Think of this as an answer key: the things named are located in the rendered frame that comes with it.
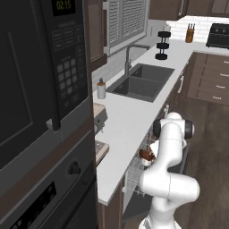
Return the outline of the dark dishwasher door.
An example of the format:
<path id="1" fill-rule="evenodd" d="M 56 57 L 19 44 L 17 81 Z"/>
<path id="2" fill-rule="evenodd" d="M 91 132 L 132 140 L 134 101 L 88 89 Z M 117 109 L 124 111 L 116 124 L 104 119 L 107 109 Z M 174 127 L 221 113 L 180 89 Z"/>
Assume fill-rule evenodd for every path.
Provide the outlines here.
<path id="1" fill-rule="evenodd" d="M 186 146 L 182 151 L 182 162 L 178 165 L 172 166 L 168 169 L 170 173 L 185 174 L 189 160 L 189 146 Z M 133 219 L 136 216 L 143 216 L 150 210 L 152 197 L 145 194 L 138 193 L 134 190 L 131 200 L 123 213 L 123 224 Z"/>

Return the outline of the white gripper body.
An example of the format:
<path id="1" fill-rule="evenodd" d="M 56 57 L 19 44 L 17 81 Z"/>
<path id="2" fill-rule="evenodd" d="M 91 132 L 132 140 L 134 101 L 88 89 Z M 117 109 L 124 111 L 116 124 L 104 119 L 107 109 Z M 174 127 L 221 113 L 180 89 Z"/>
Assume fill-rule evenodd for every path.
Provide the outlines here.
<path id="1" fill-rule="evenodd" d="M 151 152 L 153 153 L 154 157 L 157 157 L 158 149 L 159 149 L 159 141 L 156 140 L 155 142 L 149 145 Z"/>

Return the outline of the brown bowl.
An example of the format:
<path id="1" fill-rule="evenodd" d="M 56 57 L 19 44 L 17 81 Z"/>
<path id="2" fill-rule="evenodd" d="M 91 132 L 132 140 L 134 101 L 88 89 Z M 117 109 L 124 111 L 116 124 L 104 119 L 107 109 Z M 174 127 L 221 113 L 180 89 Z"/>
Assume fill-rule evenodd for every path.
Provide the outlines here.
<path id="1" fill-rule="evenodd" d="M 156 157 L 152 151 L 141 149 L 140 156 L 148 161 L 154 160 Z"/>

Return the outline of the white soap dispenser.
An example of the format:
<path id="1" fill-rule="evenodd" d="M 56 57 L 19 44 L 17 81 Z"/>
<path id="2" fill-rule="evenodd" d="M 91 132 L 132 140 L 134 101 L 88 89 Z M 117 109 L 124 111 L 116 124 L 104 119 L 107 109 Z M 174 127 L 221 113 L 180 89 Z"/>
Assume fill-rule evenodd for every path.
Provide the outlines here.
<path id="1" fill-rule="evenodd" d="M 97 89 L 98 89 L 98 99 L 105 99 L 106 98 L 106 83 L 103 81 L 102 78 L 100 78 L 97 83 Z"/>

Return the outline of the black three-tier stand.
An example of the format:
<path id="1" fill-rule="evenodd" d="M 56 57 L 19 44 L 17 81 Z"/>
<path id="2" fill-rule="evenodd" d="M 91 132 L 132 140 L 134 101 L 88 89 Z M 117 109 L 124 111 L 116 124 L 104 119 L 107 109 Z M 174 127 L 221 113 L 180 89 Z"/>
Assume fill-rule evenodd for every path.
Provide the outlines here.
<path id="1" fill-rule="evenodd" d="M 167 54 L 165 53 L 165 50 L 169 48 L 169 44 L 166 40 L 171 37 L 171 32 L 159 31 L 157 36 L 161 38 L 161 41 L 157 43 L 157 49 L 159 49 L 159 52 L 155 55 L 155 58 L 157 60 L 166 60 Z"/>

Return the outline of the silver toaster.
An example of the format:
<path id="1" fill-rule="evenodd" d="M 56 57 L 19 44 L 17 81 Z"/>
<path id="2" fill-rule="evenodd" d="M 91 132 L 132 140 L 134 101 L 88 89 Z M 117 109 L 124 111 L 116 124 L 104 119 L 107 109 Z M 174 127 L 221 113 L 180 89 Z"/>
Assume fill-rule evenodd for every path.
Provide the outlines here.
<path id="1" fill-rule="evenodd" d="M 95 134 L 98 134 L 105 126 L 105 121 L 107 120 L 106 107 L 104 105 L 94 103 L 93 114 L 94 114 L 94 131 Z"/>

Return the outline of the black built-in oven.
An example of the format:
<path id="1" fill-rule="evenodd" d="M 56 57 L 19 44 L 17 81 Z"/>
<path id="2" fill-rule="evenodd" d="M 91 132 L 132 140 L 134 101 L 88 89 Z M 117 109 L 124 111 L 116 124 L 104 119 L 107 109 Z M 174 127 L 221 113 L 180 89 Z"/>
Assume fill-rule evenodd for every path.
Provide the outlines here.
<path id="1" fill-rule="evenodd" d="M 88 131 L 34 188 L 0 219 L 0 229 L 98 229 L 95 144 Z M 76 161 L 80 174 L 68 174 Z"/>

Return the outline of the window with white blinds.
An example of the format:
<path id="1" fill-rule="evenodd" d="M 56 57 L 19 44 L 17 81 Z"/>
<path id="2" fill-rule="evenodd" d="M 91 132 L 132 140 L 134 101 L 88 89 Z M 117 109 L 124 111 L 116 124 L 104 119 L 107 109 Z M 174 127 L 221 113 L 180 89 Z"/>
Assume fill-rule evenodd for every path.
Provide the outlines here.
<path id="1" fill-rule="evenodd" d="M 112 55 L 146 35 L 149 0 L 105 0 L 106 44 Z"/>

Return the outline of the beige kitchen scale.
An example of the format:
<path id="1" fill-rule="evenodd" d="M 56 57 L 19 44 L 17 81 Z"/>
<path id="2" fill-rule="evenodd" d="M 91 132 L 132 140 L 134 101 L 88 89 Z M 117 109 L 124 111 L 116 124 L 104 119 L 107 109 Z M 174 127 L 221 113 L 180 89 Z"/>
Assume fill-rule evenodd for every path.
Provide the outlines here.
<path id="1" fill-rule="evenodd" d="M 95 149 L 96 149 L 96 165 L 99 165 L 101 160 L 106 156 L 106 154 L 109 151 L 109 145 L 100 142 L 100 141 L 95 141 Z"/>

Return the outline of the brown wall cupboard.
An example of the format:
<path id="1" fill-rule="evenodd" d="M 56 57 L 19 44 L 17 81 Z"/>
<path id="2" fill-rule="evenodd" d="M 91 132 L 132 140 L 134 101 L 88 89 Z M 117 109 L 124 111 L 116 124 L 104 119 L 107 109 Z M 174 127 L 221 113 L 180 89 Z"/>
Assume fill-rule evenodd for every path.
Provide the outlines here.
<path id="1" fill-rule="evenodd" d="M 105 24 L 103 0 L 85 0 L 87 12 L 87 28 L 89 30 L 90 71 L 94 72 L 107 63 L 104 53 Z"/>

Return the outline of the black toaster oven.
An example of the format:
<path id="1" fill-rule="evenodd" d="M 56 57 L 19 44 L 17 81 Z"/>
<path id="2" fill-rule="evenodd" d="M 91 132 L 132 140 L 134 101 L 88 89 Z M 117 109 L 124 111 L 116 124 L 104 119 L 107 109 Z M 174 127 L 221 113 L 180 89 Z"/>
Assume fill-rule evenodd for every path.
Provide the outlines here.
<path id="1" fill-rule="evenodd" d="M 208 34 L 206 46 L 229 49 L 229 24 L 213 23 Z"/>

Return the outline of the brown base cupboard door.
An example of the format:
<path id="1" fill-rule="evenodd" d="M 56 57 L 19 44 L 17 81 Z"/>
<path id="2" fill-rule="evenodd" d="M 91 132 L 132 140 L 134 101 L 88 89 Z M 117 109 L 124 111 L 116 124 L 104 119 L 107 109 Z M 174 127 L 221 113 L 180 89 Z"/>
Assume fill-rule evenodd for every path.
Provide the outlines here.
<path id="1" fill-rule="evenodd" d="M 114 192 L 109 205 L 98 203 L 98 229 L 122 229 L 124 179 Z"/>

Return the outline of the brown base cupboards run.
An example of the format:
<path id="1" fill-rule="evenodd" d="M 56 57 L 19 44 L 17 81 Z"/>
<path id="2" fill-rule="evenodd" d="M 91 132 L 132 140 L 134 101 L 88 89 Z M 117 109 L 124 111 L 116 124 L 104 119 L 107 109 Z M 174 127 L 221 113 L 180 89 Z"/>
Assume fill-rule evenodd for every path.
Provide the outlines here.
<path id="1" fill-rule="evenodd" d="M 182 98 L 182 92 L 181 92 L 181 94 L 178 94 L 178 92 L 177 92 L 178 89 L 180 88 L 180 83 L 181 83 L 180 78 L 184 75 L 184 79 L 185 79 L 185 74 L 187 73 L 188 68 L 191 66 L 191 64 L 195 61 L 195 57 L 196 57 L 196 55 L 192 54 L 191 57 L 189 58 L 188 62 L 184 66 L 184 68 L 183 68 L 182 72 L 180 73 L 176 83 L 174 84 L 170 94 L 166 98 L 165 103 L 160 108 L 160 110 L 157 114 L 157 119 L 165 118 L 165 114 L 164 114 L 165 105 L 169 105 L 169 113 L 173 112 L 178 107 L 179 102 Z"/>

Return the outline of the black microwave oven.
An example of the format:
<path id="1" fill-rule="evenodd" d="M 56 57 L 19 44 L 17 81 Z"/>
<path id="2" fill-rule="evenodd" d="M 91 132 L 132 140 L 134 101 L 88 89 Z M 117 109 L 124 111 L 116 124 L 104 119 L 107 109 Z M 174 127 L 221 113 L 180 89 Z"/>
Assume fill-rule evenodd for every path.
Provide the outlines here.
<path id="1" fill-rule="evenodd" d="M 83 0 L 0 0 L 0 195 L 89 117 Z"/>

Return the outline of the brown drawer unit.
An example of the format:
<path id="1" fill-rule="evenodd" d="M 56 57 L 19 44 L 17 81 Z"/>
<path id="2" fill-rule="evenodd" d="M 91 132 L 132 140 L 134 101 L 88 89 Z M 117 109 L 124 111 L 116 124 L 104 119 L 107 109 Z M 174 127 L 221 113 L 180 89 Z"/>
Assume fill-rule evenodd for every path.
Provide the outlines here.
<path id="1" fill-rule="evenodd" d="M 187 96 L 229 106 L 229 56 L 197 53 Z"/>

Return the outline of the dark grey tap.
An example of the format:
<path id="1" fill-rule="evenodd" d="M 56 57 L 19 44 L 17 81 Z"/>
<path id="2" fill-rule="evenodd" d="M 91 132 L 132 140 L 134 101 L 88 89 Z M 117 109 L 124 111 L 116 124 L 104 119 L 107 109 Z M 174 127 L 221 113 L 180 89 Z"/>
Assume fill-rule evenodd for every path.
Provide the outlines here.
<path id="1" fill-rule="evenodd" d="M 129 76 L 129 70 L 131 69 L 130 49 L 132 47 L 145 48 L 147 50 L 150 49 L 150 46 L 141 45 L 141 44 L 130 44 L 129 46 L 127 46 L 127 48 L 126 48 L 125 66 L 124 66 L 124 76 L 126 76 L 126 77 Z"/>

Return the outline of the black oven knob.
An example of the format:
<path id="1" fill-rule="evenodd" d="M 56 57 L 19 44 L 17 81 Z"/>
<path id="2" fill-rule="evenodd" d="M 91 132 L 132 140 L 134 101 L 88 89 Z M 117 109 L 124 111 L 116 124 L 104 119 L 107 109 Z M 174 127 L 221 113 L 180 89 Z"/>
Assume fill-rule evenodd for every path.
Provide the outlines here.
<path id="1" fill-rule="evenodd" d="M 73 175 L 73 174 L 80 174 L 81 173 L 81 168 L 79 164 L 76 161 L 73 161 L 68 169 L 68 174 Z"/>

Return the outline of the wooden knife block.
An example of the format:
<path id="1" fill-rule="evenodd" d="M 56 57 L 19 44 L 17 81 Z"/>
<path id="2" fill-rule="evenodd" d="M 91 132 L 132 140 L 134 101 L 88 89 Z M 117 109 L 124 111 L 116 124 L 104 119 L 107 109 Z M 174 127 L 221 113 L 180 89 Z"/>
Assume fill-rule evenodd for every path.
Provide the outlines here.
<path id="1" fill-rule="evenodd" d="M 186 43 L 191 43 L 193 40 L 193 36 L 194 36 L 194 30 L 195 30 L 195 24 L 194 23 L 190 23 L 188 25 L 188 29 L 186 32 L 186 39 L 185 42 Z"/>

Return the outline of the brown wall cupboards run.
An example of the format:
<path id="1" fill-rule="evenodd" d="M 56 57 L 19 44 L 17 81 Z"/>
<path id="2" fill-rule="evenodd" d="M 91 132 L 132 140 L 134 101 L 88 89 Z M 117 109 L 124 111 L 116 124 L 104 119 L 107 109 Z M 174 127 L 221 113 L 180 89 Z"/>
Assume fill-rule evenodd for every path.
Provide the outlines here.
<path id="1" fill-rule="evenodd" d="M 178 21 L 186 15 L 229 18 L 229 0 L 150 0 L 151 20 Z"/>

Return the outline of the dark grey double sink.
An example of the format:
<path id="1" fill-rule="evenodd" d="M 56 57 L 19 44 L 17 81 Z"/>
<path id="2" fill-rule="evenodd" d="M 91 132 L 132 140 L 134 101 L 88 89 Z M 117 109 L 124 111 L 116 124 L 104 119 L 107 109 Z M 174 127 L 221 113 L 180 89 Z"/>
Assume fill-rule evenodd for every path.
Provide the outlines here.
<path id="1" fill-rule="evenodd" d="M 153 103 L 174 69 L 149 64 L 136 64 L 128 76 L 122 76 L 106 91 L 119 96 Z"/>

